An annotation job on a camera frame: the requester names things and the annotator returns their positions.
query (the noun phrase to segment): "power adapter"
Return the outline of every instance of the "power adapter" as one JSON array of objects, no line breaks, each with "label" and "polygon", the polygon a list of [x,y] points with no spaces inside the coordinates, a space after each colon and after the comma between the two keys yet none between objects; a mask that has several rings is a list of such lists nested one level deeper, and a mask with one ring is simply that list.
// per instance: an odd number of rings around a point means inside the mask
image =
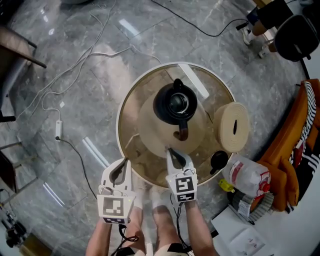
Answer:
[{"label": "power adapter", "polygon": [[60,141],[62,138],[62,121],[58,120],[55,123],[55,140]]}]

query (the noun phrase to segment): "bottle label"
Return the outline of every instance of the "bottle label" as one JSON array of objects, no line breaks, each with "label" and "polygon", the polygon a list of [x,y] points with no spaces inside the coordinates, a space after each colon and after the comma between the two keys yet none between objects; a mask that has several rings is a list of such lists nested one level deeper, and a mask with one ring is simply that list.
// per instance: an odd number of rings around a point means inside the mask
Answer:
[{"label": "bottle label", "polygon": [[236,185],[236,179],[237,175],[240,172],[241,168],[244,166],[244,164],[240,161],[236,161],[234,165],[231,167],[230,173],[229,173],[229,180],[233,185]]}]

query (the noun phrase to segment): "glass tabletop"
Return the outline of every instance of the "glass tabletop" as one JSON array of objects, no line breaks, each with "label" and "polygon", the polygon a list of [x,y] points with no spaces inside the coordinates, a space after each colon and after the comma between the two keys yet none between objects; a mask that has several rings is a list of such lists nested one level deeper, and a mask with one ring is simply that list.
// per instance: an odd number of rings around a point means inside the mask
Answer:
[{"label": "glass tabletop", "polygon": [[[178,125],[159,120],[152,108],[157,92],[175,79],[181,79],[192,89],[198,102],[194,117],[188,121],[191,134],[186,142],[168,137],[168,133],[171,134],[169,130],[179,130]],[[223,150],[214,135],[214,114],[219,107],[234,101],[226,84],[204,67],[186,62],[155,67],[134,82],[120,106],[117,120],[120,151],[130,159],[133,170],[143,179],[167,188],[164,148],[170,144],[191,157],[200,185],[216,175],[210,174],[211,156]]]}]

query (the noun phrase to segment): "black kettle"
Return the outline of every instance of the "black kettle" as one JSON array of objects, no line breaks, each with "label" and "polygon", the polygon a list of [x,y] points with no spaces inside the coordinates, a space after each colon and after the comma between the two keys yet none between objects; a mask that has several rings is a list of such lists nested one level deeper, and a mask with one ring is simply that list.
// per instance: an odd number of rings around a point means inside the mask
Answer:
[{"label": "black kettle", "polygon": [[185,141],[189,135],[188,121],[194,116],[197,104],[195,93],[180,79],[175,79],[158,91],[153,101],[153,111],[160,120],[179,126],[179,131],[173,135]]}]

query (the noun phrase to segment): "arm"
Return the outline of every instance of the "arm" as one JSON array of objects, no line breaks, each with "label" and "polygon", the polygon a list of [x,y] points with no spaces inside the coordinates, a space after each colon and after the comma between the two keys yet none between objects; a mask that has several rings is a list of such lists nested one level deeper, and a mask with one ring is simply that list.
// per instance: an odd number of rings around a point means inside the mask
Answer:
[{"label": "arm", "polygon": [[112,224],[99,219],[86,248],[86,256],[107,256]]},{"label": "arm", "polygon": [[218,256],[207,223],[196,201],[184,203],[189,240],[195,256]]}]

